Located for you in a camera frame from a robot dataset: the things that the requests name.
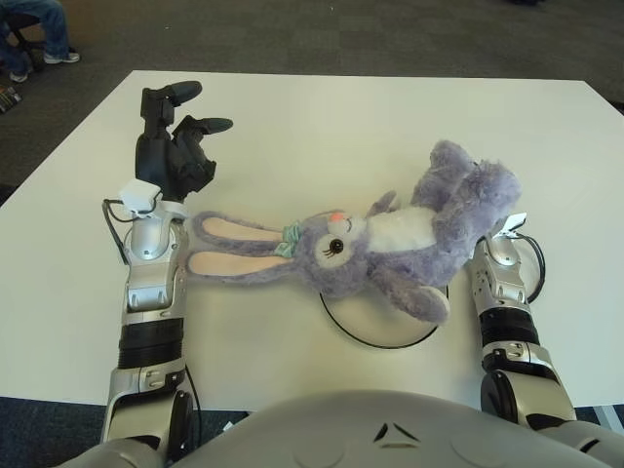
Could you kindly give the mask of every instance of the shoe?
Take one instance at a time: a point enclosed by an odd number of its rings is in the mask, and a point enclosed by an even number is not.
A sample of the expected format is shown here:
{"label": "shoe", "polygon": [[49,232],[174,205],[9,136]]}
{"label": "shoe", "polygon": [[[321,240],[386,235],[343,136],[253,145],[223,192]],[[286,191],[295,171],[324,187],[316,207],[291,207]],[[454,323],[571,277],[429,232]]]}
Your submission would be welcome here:
{"label": "shoe", "polygon": [[53,57],[47,52],[44,53],[43,55],[43,61],[47,63],[48,65],[56,65],[57,63],[61,63],[61,62],[75,63],[78,60],[80,60],[80,54],[78,54],[77,52],[70,52],[69,54],[67,54],[67,57],[65,58]]}
{"label": "shoe", "polygon": [[23,75],[18,75],[12,71],[9,73],[9,79],[14,83],[23,83],[28,79],[28,72],[26,71]]}

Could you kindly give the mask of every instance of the jeans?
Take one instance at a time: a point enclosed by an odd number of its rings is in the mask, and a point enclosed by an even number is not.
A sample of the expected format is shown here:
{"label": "jeans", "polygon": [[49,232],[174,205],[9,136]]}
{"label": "jeans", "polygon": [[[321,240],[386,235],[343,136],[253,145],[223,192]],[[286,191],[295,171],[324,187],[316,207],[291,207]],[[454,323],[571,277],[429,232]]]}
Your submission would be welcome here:
{"label": "jeans", "polygon": [[[69,54],[65,12],[57,0],[0,0],[0,10],[5,15],[26,13],[41,21],[46,33],[46,53],[55,58],[64,59]],[[8,24],[0,22],[0,59],[3,59],[11,71],[24,74],[28,64],[22,54],[7,42],[10,33]]]}

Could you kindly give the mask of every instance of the white belly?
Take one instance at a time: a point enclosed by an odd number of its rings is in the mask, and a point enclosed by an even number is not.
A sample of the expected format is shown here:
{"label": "white belly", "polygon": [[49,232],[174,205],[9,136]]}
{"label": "white belly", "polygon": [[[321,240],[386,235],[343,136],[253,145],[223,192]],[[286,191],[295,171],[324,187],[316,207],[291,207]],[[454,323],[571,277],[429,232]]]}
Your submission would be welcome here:
{"label": "white belly", "polygon": [[369,218],[370,252],[417,251],[433,246],[431,221],[436,212],[409,207]]}

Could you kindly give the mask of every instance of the gray carpet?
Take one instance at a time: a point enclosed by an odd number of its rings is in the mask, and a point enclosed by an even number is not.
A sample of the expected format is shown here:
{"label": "gray carpet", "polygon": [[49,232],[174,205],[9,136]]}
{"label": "gray carpet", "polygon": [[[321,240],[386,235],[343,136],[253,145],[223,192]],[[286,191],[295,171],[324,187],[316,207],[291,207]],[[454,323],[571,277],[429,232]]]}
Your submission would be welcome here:
{"label": "gray carpet", "polygon": [[[624,100],[623,0],[62,3],[83,60],[17,85],[23,102],[0,116],[0,184],[24,181],[133,69],[573,79]],[[102,417],[102,407],[0,399],[0,467],[75,456],[97,442]],[[206,439],[241,417],[206,413]]]}

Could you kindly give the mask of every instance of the white table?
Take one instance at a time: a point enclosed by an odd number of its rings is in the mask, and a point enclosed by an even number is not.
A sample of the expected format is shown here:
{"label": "white table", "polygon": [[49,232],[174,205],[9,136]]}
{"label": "white table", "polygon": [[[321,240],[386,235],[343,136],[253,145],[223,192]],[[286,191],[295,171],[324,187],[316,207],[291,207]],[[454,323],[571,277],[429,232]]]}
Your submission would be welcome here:
{"label": "white table", "polygon": [[[0,210],[0,395],[104,404],[126,277],[99,203],[134,175],[140,91],[199,80],[176,120],[229,117],[204,140],[214,182],[187,199],[282,226],[385,190],[404,200],[436,140],[500,160],[524,186],[525,232],[548,263],[532,310],[576,406],[624,402],[624,119],[582,82],[135,71]],[[202,404],[258,410],[346,388],[396,389],[479,405],[480,342],[468,277],[452,317],[423,343],[354,342],[294,282],[205,286],[188,297],[185,353]]]}

